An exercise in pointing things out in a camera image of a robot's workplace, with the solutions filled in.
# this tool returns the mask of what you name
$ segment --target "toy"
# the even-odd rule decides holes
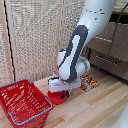
[[[89,91],[92,88],[96,88],[98,86],[98,82],[95,80],[92,80],[90,77],[86,77],[85,75],[81,76],[81,86],[80,88],[84,91]]]

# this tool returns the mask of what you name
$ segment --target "beige floor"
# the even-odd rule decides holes
[[[109,128],[116,121],[128,102],[128,84],[102,71],[90,77],[99,86],[89,92],[73,89],[63,104],[54,106],[44,128]],[[47,80],[35,82],[45,95],[49,89]],[[1,107],[0,128],[12,128]]]

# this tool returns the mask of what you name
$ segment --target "wooden furniture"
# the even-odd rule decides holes
[[[91,49],[89,61],[95,66],[99,66],[105,59],[113,37],[115,22],[109,22],[104,31],[96,38],[93,38],[86,48]],[[128,80],[128,25],[119,23],[115,34],[111,52],[101,66],[102,69]]]
[[[35,85],[45,94],[50,77],[36,81]],[[122,83],[103,71],[91,78],[99,86],[88,92],[77,88],[61,105],[54,105],[43,128],[110,128],[128,102],[128,83]],[[0,128],[12,128],[0,107]]]

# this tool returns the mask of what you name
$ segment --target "red object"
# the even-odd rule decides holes
[[[62,91],[64,97],[61,98],[61,92],[54,92],[51,93],[48,91],[48,99],[53,103],[53,104],[62,104],[66,98],[66,92]]]
[[[0,104],[14,128],[44,126],[52,103],[30,81],[0,87]]]

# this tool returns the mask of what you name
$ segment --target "woven blind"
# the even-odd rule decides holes
[[[13,73],[8,47],[7,26],[5,23],[4,6],[0,0],[0,86],[13,82]]]
[[[73,31],[80,19],[85,0],[66,0],[62,48],[68,46]]]
[[[18,79],[36,81],[52,75],[60,0],[10,0],[10,4]]]

